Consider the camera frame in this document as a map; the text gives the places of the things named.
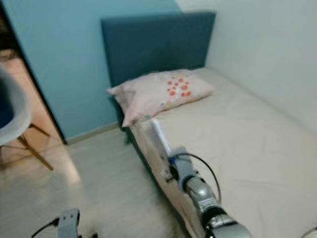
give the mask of white wall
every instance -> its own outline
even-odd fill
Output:
[[[316,9],[316,0],[221,0],[207,66],[317,132]]]
[[[219,0],[175,0],[183,12],[215,10]]]

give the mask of wooden floor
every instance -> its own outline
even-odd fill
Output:
[[[42,153],[0,171],[0,237],[30,237],[64,210],[77,207],[79,233],[102,238],[183,237],[148,171],[119,129]],[[48,228],[39,238],[56,237]]]

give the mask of black cable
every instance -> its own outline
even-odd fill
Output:
[[[55,218],[54,220],[52,220],[50,223],[46,224],[45,226],[39,228],[32,236],[31,238],[35,237],[38,233],[40,233],[42,230],[46,229],[47,227],[50,227],[50,226],[55,226],[57,227],[58,226],[58,222],[59,222],[59,218]]]
[[[176,154],[174,155],[173,157],[176,157],[176,156],[180,156],[180,155],[187,155],[187,156],[191,156],[191,157],[194,157],[195,159],[201,161],[204,163],[204,165],[206,165],[208,167],[208,169],[210,170],[213,178],[214,178],[214,181],[216,182],[216,185],[217,185],[217,189],[218,189],[218,202],[221,204],[222,202],[222,197],[221,197],[221,190],[220,190],[220,186],[219,186],[219,183],[218,183],[218,180],[217,180],[217,177],[216,177],[216,174],[213,172],[212,168],[209,166],[209,164],[207,164],[202,158],[198,157],[197,155],[193,155],[191,153],[179,153],[179,154]]]

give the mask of white mattress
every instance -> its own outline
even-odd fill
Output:
[[[170,146],[184,145],[212,166],[224,209],[253,237],[298,238],[317,226],[317,137],[222,76],[208,69],[197,74],[216,92],[156,116]],[[190,199],[162,178],[147,126],[131,128],[140,149],[190,234],[204,237]],[[216,193],[208,170],[193,162]]]

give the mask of baseboard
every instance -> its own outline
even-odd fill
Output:
[[[71,138],[67,138],[66,142],[67,142],[68,145],[71,145],[71,144],[77,143],[77,142],[79,142],[81,140],[85,140],[85,139],[88,139],[88,138],[90,138],[92,136],[98,135],[100,133],[116,129],[118,127],[119,127],[119,125],[116,122],[112,123],[112,124],[109,124],[109,125],[104,125],[104,126],[98,127],[97,129],[94,129],[94,130],[91,130],[91,131],[88,131],[88,132],[84,132],[82,134],[73,136]]]

